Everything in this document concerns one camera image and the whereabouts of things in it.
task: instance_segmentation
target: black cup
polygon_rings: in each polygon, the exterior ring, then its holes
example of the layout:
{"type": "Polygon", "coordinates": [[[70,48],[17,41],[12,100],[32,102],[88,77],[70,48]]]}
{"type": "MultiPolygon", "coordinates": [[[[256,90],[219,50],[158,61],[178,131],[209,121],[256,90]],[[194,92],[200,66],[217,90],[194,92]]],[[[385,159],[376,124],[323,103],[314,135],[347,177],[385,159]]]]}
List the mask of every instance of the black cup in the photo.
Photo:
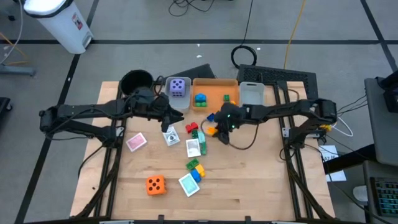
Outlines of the black cup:
{"type": "Polygon", "coordinates": [[[133,93],[138,88],[152,88],[154,78],[144,70],[133,70],[123,76],[120,81],[120,90],[126,96],[133,93]]]}

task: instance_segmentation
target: yellow cable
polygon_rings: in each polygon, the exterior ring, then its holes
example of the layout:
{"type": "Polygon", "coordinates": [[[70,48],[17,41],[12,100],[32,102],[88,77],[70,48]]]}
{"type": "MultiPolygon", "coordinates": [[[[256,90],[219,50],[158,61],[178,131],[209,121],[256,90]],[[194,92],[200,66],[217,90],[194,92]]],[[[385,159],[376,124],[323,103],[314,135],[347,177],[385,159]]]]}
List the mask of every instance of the yellow cable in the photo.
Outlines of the yellow cable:
{"type": "Polygon", "coordinates": [[[293,29],[292,35],[290,36],[289,43],[287,44],[287,47],[286,47],[284,69],[286,69],[286,62],[287,62],[287,56],[288,56],[288,54],[289,54],[290,43],[292,42],[294,33],[296,32],[297,24],[299,24],[299,21],[300,21],[300,18],[301,18],[301,14],[303,13],[305,1],[306,1],[306,0],[303,0],[303,4],[301,5],[301,9],[300,9],[300,13],[298,14],[298,18],[297,18],[297,21],[296,21],[296,25],[294,25],[294,29],[293,29]]]}
{"type": "MultiPolygon", "coordinates": [[[[14,44],[6,37],[3,33],[0,32],[0,36],[1,36],[4,40],[6,40],[6,41],[8,42],[9,45],[14,46],[14,44]]],[[[23,63],[29,63],[29,62],[27,61],[27,58],[28,58],[27,55],[26,55],[23,51],[21,51],[17,46],[15,46],[15,49],[16,49],[19,53],[21,53],[21,55],[26,59],[26,61],[10,62],[10,63],[7,63],[6,65],[18,65],[18,64],[23,64],[23,63]]]]}

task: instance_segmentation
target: purple die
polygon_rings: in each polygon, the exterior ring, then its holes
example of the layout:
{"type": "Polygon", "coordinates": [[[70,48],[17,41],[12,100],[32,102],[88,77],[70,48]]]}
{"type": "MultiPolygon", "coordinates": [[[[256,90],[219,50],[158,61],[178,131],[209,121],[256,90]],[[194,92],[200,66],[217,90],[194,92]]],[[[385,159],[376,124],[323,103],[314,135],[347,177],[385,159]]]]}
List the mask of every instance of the purple die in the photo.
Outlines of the purple die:
{"type": "Polygon", "coordinates": [[[170,92],[174,97],[185,96],[185,80],[182,78],[174,78],[170,82],[170,92]]]}

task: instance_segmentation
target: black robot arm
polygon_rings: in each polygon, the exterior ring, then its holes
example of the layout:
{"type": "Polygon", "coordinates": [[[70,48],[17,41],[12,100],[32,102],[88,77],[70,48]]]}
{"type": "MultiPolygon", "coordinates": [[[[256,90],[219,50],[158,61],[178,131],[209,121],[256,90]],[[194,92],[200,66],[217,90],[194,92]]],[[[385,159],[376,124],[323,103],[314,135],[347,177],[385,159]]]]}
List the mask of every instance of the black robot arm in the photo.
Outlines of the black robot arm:
{"type": "Polygon", "coordinates": [[[275,106],[243,105],[238,107],[225,103],[215,114],[218,123],[217,132],[213,137],[229,144],[229,132],[242,124],[261,124],[272,118],[302,115],[308,119],[299,127],[289,129],[288,142],[293,147],[302,148],[305,137],[313,133],[319,126],[336,122],[336,103],[330,100],[298,100],[275,106]]]}
{"type": "Polygon", "coordinates": [[[132,95],[111,100],[102,105],[57,105],[40,112],[40,130],[46,135],[62,131],[83,134],[89,138],[98,138],[105,146],[115,142],[117,135],[111,126],[97,127],[90,124],[74,121],[82,118],[112,118],[141,117],[156,119],[162,122],[163,132],[170,124],[182,121],[182,113],[169,105],[169,98],[161,93],[155,98],[149,89],[135,91],[132,95]]]}

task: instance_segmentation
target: wooden tabletop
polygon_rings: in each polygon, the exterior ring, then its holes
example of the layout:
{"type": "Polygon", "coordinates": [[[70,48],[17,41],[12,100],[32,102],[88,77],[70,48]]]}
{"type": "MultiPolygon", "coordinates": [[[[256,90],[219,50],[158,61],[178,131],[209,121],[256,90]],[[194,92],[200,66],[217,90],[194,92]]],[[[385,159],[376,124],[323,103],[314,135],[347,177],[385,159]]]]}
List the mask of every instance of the wooden tabletop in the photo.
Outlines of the wooden tabletop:
{"type": "MultiPolygon", "coordinates": [[[[302,82],[288,82],[290,89],[305,98],[302,82]]],[[[98,103],[116,98],[118,82],[103,82],[98,103]]],[[[296,93],[289,91],[291,101],[296,93]]],[[[275,104],[272,87],[267,86],[265,101],[275,104]]],[[[252,220],[294,220],[292,197],[286,164],[279,159],[282,138],[278,119],[260,124],[254,145],[241,151],[225,146],[216,138],[206,137],[208,154],[197,157],[204,166],[206,177],[199,183],[200,190],[187,197],[178,179],[188,173],[185,164],[187,157],[185,140],[191,138],[185,125],[193,121],[200,124],[208,114],[185,114],[185,120],[173,124],[181,142],[168,147],[160,130],[160,123],[142,118],[127,121],[124,140],[142,132],[148,143],[131,152],[124,143],[119,168],[112,219],[155,220],[165,215],[166,220],[244,220],[250,215],[252,220]],[[146,194],[145,181],[152,175],[164,175],[167,193],[151,197],[146,194]]],[[[295,116],[296,125],[305,121],[303,116],[295,116]]],[[[96,126],[110,125],[107,118],[96,118],[96,126]]],[[[248,146],[254,137],[255,126],[244,125],[231,134],[231,143],[239,147],[248,146]]],[[[306,143],[317,147],[316,140],[306,143]]],[[[88,140],[85,157],[100,146],[97,139],[88,140]]],[[[89,202],[100,181],[105,149],[90,159],[81,171],[71,215],[76,215],[89,202]]],[[[308,189],[319,204],[334,216],[330,194],[323,171],[319,152],[310,147],[302,149],[302,160],[307,177],[308,189]]],[[[298,190],[301,214],[305,217],[305,207],[298,190]]],[[[101,214],[105,213],[108,192],[104,194],[101,214]]]]}

